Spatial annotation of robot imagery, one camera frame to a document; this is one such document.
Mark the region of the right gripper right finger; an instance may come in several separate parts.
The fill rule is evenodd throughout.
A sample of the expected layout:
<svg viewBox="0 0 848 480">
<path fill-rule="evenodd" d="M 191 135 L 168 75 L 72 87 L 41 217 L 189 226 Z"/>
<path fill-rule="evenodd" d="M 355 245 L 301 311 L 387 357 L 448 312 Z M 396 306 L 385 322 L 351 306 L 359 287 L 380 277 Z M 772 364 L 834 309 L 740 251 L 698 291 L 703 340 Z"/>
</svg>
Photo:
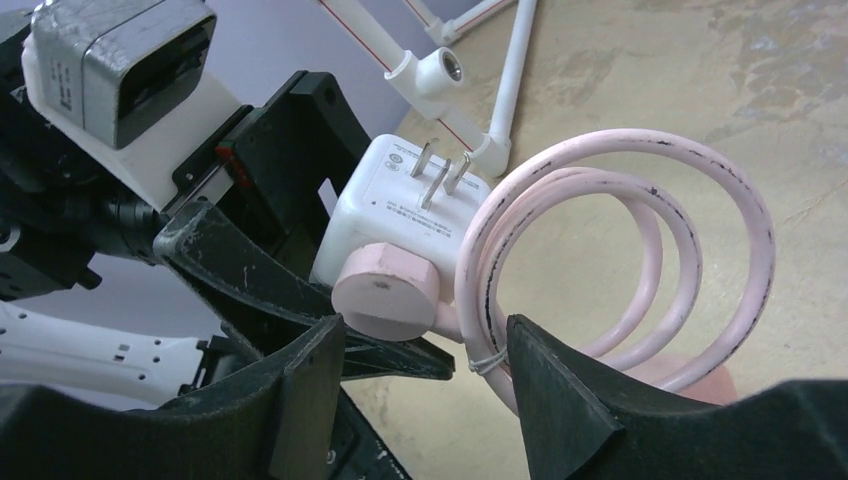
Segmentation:
<svg viewBox="0 0 848 480">
<path fill-rule="evenodd" d="M 791 380 L 727 406 L 660 390 L 508 320 L 534 479 L 843 479 L 847 384 Z"/>
</svg>

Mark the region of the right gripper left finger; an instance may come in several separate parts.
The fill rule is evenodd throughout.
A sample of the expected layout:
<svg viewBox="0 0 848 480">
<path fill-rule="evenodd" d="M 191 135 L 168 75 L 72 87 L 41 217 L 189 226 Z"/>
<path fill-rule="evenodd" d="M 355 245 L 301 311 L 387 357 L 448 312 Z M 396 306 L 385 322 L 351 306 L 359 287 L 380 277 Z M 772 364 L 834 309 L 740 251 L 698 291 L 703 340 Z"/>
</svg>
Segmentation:
<svg viewBox="0 0 848 480">
<path fill-rule="evenodd" d="M 5 479 L 322 479 L 345 347 L 336 317 L 155 410 L 1 391 Z"/>
</svg>

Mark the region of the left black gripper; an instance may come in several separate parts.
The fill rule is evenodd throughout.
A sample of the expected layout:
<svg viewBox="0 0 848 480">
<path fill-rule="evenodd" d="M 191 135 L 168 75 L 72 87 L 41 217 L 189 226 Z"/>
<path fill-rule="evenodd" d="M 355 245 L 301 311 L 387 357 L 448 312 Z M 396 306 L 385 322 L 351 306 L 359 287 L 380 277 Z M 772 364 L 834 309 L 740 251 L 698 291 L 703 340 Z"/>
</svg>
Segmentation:
<svg viewBox="0 0 848 480">
<path fill-rule="evenodd" d="M 332 74 L 300 70 L 263 105 L 239 101 L 174 172 L 180 198 L 162 213 L 31 105 L 21 59 L 31 17 L 1 17 L 3 298 L 94 289 L 102 279 L 91 261 L 103 255 L 161 261 L 251 360 L 339 319 L 328 293 L 297 277 L 329 220 L 320 187 L 340 192 L 370 142 Z M 453 356 L 426 340 L 343 331 L 345 380 L 446 381 L 456 371 Z"/>
</svg>

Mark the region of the pink plug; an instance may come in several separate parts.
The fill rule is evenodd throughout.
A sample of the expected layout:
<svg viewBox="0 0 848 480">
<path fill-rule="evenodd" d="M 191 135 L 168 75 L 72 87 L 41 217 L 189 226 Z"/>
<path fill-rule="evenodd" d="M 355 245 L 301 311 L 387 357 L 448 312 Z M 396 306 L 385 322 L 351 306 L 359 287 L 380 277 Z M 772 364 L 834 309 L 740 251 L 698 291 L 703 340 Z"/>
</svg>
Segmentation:
<svg viewBox="0 0 848 480">
<path fill-rule="evenodd" d="M 436 267 L 389 243 L 354 250 L 331 301 L 348 326 L 378 340 L 410 341 L 430 332 L 464 342 L 456 310 L 441 299 Z"/>
</svg>

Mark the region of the white cube socket adapter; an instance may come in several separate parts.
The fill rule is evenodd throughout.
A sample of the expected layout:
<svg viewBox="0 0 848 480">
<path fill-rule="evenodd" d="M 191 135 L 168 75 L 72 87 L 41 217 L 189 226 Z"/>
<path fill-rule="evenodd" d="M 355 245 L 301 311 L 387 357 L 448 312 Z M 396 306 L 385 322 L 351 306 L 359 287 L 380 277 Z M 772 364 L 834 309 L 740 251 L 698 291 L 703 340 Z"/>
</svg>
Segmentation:
<svg viewBox="0 0 848 480">
<path fill-rule="evenodd" d="M 422 208 L 445 160 L 431 157 L 423 173 L 413 177 L 421 151 L 392 134 L 370 143 L 336 202 L 312 266 L 312 282 L 334 286 L 354 250 L 383 242 L 430 261 L 439 273 L 440 300 L 453 302 L 460 246 L 491 189 L 480 177 L 466 173 L 453 194 L 439 187 L 430 206 Z"/>
</svg>

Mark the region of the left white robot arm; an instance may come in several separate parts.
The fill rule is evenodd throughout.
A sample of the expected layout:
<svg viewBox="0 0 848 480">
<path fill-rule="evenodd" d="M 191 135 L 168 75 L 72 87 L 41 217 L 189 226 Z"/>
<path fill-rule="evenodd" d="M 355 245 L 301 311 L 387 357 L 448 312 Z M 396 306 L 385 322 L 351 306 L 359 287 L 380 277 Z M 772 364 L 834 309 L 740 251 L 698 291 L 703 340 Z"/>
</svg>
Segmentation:
<svg viewBox="0 0 848 480">
<path fill-rule="evenodd" d="M 46 1 L 1 14 L 1 374 L 162 404 L 332 313 L 308 271 L 369 137 L 327 72 L 264 105 L 206 70 L 203 1 Z M 98 254 L 169 267 L 222 337 L 142 335 L 23 299 L 101 284 Z"/>
</svg>

